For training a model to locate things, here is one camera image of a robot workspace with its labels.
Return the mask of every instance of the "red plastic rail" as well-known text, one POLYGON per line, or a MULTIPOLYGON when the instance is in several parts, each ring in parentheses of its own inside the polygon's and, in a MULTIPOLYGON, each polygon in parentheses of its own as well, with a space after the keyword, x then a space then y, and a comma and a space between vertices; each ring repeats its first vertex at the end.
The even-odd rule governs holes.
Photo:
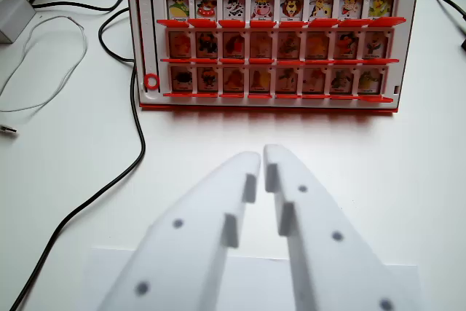
POLYGON ((364 65, 386 65, 388 63, 400 62, 397 58, 369 58, 364 60, 364 65))
POLYGON ((248 98, 272 98, 272 95, 249 94, 248 98))
POLYGON ((404 17, 379 17, 368 24, 368 27, 393 27, 406 22, 404 17))
POLYGON ((163 95, 170 98, 192 98, 194 96, 192 92, 167 92, 163 95))
POLYGON ((258 20, 251 20, 249 22, 249 26, 251 28, 272 28, 277 24, 275 21, 258 21, 258 20))
POLYGON ((303 98, 311 98, 311 99, 321 99, 321 98, 330 98, 330 95, 324 95, 324 94, 306 94, 303 95, 303 98))
POLYGON ((244 98, 245 94, 229 94, 225 92, 224 94, 220 94, 221 98, 244 98))
POLYGON ((157 20, 157 23, 170 28, 188 28, 189 24, 178 20, 157 20))
POLYGON ((220 62, 228 63, 232 65, 244 65, 245 59, 244 58, 220 58, 220 62))
POLYGON ((244 28, 246 26, 246 22, 240 20, 219 20, 218 23, 224 28, 244 28))
POLYGON ((316 18, 309 22, 308 27, 333 27, 341 21, 338 18, 316 18))
POLYGON ((273 58, 250 58, 249 63, 251 65, 269 65, 271 63, 274 63, 273 58))
POLYGON ((368 25, 372 20, 369 18, 349 18, 347 20, 341 21, 338 24, 338 27, 362 27, 368 25))
POLYGON ((300 60, 277 60, 277 65, 279 66, 302 66, 304 61, 300 60))
POLYGON ((197 28, 217 28, 217 22, 208 18, 190 18, 188 22, 197 28))
POLYGON ((280 28, 302 28, 306 24, 307 22, 304 22, 304 21, 286 21, 286 22, 280 22, 278 27, 280 28))
POLYGON ((294 99, 297 99, 297 98, 301 98, 301 95, 297 95, 297 94, 276 94, 275 98, 294 98, 294 99))

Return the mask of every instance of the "guess who game board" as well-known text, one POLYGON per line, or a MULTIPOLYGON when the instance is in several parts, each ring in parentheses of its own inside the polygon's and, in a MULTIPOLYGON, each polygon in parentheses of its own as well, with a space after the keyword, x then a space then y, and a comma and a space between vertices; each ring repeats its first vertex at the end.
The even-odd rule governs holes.
POLYGON ((415 0, 130 0, 147 109, 397 111, 415 0))

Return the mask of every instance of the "character card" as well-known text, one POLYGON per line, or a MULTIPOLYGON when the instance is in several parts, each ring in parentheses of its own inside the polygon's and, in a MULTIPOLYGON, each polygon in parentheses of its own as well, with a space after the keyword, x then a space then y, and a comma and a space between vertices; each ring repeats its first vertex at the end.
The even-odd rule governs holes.
POLYGON ((250 0, 251 20, 272 21, 274 19, 274 0, 250 0))
POLYGON ((301 21, 303 0, 280 0, 280 21, 301 21))
POLYGON ((245 20, 246 0, 224 0, 224 20, 245 20))
POLYGON ((303 77, 303 94, 323 94, 326 73, 321 68, 306 68, 303 77))
POLYGON ((196 18, 207 18, 217 20, 216 0, 194 0, 196 6, 196 18))
POLYGON ((366 32, 363 58, 385 58, 388 38, 384 32, 366 32))
POLYGON ((309 21, 315 18, 332 17, 333 0, 309 0, 311 12, 309 21))
POLYGON ((245 91, 245 77, 241 69, 224 68, 224 92, 239 93, 245 91))
POLYGON ((368 16, 378 18, 392 15, 393 0, 371 0, 368 16))
POLYGON ((354 74, 349 68, 335 68, 330 84, 330 94, 351 94, 354 74))
POLYGON ((238 32, 224 32, 224 58, 245 58, 245 39, 238 32))
POLYGON ((358 39, 355 32, 336 32, 335 59, 356 59, 358 39))
POLYGON ((196 56, 216 58, 218 54, 217 37, 213 32, 196 32, 196 56))
POLYGON ((300 44, 301 38, 299 38, 296 32, 279 32, 277 58, 298 59, 300 44))
POLYGON ((272 37, 267 32, 250 32, 251 58, 272 57, 272 37))
POLYGON ((188 67, 173 66, 171 75, 174 92, 192 92, 192 73, 188 67))
POLYGON ((191 57, 191 38, 186 32, 168 32, 171 58, 191 57))
POLYGON ((377 68, 362 69, 359 77, 358 94, 378 95, 382 85, 382 77, 377 68))
POLYGON ((270 92, 271 71, 269 68, 250 68, 249 74, 249 93, 264 94, 270 92))
POLYGON ((338 18, 346 20, 348 18, 361 18, 363 10, 363 0, 340 0, 338 18))
POLYGON ((218 92, 218 74, 216 68, 197 68, 197 91, 218 92))
POLYGON ((298 74, 294 68, 277 68, 275 92, 277 94, 296 94, 298 74))
POLYGON ((168 20, 187 21, 189 19, 188 0, 167 0, 168 20))
POLYGON ((307 32, 306 59, 325 60, 328 57, 328 40, 325 32, 307 32))

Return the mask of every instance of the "white surface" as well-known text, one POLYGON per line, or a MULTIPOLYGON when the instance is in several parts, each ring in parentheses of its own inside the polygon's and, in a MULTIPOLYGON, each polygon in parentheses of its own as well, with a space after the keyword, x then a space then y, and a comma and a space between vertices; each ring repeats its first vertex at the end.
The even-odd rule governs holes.
MULTIPOLYGON (((90 250, 84 267, 77 311, 94 311, 133 251, 90 250)), ((422 300, 415 266, 389 265, 395 279, 416 300, 422 300)), ((218 296, 218 311, 294 310, 290 264, 284 259, 230 256, 218 296)))
MULTIPOLYGON (((116 0, 68 1, 108 6, 116 0)), ((466 0, 455 1, 466 7, 466 0)), ((0 138, 0 310, 13 303, 59 221, 139 152, 128 98, 131 68, 110 58, 97 39, 109 15, 61 7, 41 11, 29 26, 63 13, 84 26, 88 56, 41 111, 0 115, 1 124, 20 131, 19 138, 0 138)), ((42 29, 47 35, 35 34, 40 41, 0 103, 47 96, 79 54, 75 28, 50 25, 42 29)), ((0 46, 0 79, 20 57, 26 35, 0 46)), ((119 54, 132 55, 125 17, 104 39, 119 54)), ((463 40, 435 0, 418 0, 400 111, 390 117, 140 112, 148 144, 142 164, 65 229, 24 310, 72 310, 91 247, 134 249, 147 226, 218 164, 281 143, 319 178, 384 263, 419 266, 432 310, 463 311, 463 40)), ((273 196, 259 189, 233 254, 286 258, 286 241, 276 232, 273 196)))
POLYGON ((370 311, 384 300, 394 310, 422 309, 295 154, 266 145, 264 171, 288 241, 296 311, 370 311))
POLYGON ((189 190, 148 228, 99 310, 214 311, 260 165, 255 152, 236 154, 189 190), (139 283, 149 286, 143 296, 139 283))

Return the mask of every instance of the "screw hole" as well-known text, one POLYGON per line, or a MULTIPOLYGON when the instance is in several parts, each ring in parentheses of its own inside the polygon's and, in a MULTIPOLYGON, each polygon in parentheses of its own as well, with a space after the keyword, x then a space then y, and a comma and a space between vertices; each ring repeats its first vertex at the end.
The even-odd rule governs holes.
POLYGON ((136 286, 136 294, 141 296, 149 291, 149 284, 147 282, 140 282, 136 286))
POLYGON ((183 226, 183 220, 181 220, 181 219, 176 219, 173 222, 173 227, 175 227, 176 229, 179 229, 182 226, 183 226))
POLYGON ((393 310, 393 304, 390 300, 383 299, 380 301, 380 308, 384 311, 390 311, 393 310))
POLYGON ((341 242, 343 240, 343 235, 340 232, 335 231, 334 233, 332 233, 332 238, 337 242, 341 242))

